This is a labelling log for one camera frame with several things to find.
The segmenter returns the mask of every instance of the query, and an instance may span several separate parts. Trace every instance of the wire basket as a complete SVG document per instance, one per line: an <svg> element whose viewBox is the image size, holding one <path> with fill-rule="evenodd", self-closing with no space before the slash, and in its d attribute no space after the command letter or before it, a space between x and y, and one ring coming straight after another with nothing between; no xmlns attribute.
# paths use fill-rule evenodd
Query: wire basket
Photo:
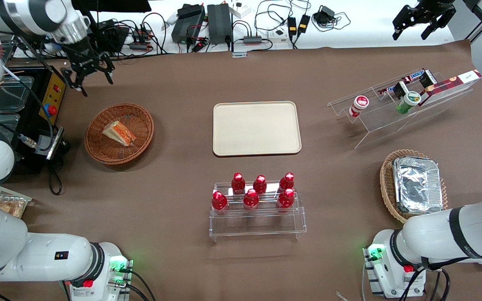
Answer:
<svg viewBox="0 0 482 301"><path fill-rule="evenodd" d="M106 125L117 120L136 136L129 146L123 146L102 134ZM88 154L100 163L123 164L144 152L153 134L154 121L145 108L131 103L120 103L103 109L92 119L85 134L85 148Z"/></svg>
<svg viewBox="0 0 482 301"><path fill-rule="evenodd" d="M416 152L411 149L400 149L391 153L386 157L382 167L380 169L380 191L382 193L382 199L384 204L388 208L388 211L401 223L405 223L410 217L414 217L414 214L402 213L397 209L397 202L395 200L395 185L394 185L394 168L392 163L395 159L404 156L414 156L419 158L428 158L420 152ZM440 189L442 190L442 208L447 209L447 193L444 180L440 179Z"/></svg>

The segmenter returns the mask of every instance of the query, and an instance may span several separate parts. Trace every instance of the yellow control panel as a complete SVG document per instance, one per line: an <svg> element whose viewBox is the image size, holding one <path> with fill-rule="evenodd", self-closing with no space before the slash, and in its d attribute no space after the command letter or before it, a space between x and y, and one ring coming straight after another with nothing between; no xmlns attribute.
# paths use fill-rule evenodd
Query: yellow control panel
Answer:
<svg viewBox="0 0 482 301"><path fill-rule="evenodd" d="M64 91L67 89L67 84L62 80L57 74L51 74L51 78L49 80L48 88L46 89L46 94L44 95L44 100L42 101L42 105L48 111L48 114L51 115L50 122L51 124L55 124L55 120L57 120L57 116L59 115L59 108L61 108L61 101L63 99ZM46 119L44 116L44 112L42 108L38 112L38 114Z"/></svg>

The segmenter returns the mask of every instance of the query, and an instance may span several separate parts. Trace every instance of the red and white cup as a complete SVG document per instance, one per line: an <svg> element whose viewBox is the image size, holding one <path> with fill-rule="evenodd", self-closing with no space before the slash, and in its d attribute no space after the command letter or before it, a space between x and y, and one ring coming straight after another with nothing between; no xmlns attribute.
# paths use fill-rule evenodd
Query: red and white cup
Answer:
<svg viewBox="0 0 482 301"><path fill-rule="evenodd" d="M369 99L364 95L359 95L354 99L352 106L349 108L349 115L358 117L360 113L369 105Z"/></svg>

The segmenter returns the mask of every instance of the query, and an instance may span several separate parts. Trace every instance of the aluminum foil container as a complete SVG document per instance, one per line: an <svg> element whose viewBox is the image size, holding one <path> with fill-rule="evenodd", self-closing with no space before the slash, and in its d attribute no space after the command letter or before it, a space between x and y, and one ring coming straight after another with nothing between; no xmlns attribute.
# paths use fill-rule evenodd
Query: aluminum foil container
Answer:
<svg viewBox="0 0 482 301"><path fill-rule="evenodd" d="M397 208L402 213L442 211L440 171L434 160L404 156L394 160Z"/></svg>

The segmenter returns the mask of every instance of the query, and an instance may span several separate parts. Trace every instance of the acrylic bottle rack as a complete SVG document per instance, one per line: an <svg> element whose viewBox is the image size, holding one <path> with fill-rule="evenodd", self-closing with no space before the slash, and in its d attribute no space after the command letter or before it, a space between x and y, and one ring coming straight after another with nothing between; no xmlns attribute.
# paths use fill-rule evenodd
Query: acrylic bottle rack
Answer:
<svg viewBox="0 0 482 301"><path fill-rule="evenodd" d="M440 114L454 105L464 94L472 91L472 88L469 88L465 91L429 103L428 105L422 105L421 107L415 106L410 109L407 114L400 114L395 108L400 103L395 94L393 92L380 94L379 91L395 86L403 77L408 76L409 74L415 74L418 71L420 70L415 70L408 74L404 74L403 76L393 78L386 82L381 82L373 87L331 101L327 104L327 107L331 107L337 116L345 115L352 124L359 123L363 125L367 131L362 140L356 145L356 147L354 147L355 149L392 135L402 128L415 124L421 120ZM440 73L433 73L433 75L438 82L445 79ZM419 80L407 84L407 88L409 91L416 92L421 92L423 90L423 86ZM351 107L354 98L358 95L364 95L367 97L369 99L369 106L361 112L360 116L352 117L349 114L349 108Z"/></svg>
<svg viewBox="0 0 482 301"><path fill-rule="evenodd" d="M245 191L252 188L247 185ZM209 206L209 236L214 242L221 236L306 233L304 206L295 190L295 202L289 208L276 208L279 181L267 181L266 193L260 194L258 209L243 208L244 195L234 195L231 183L215 183L213 192L220 191L228 199L228 210L217 212Z"/></svg>

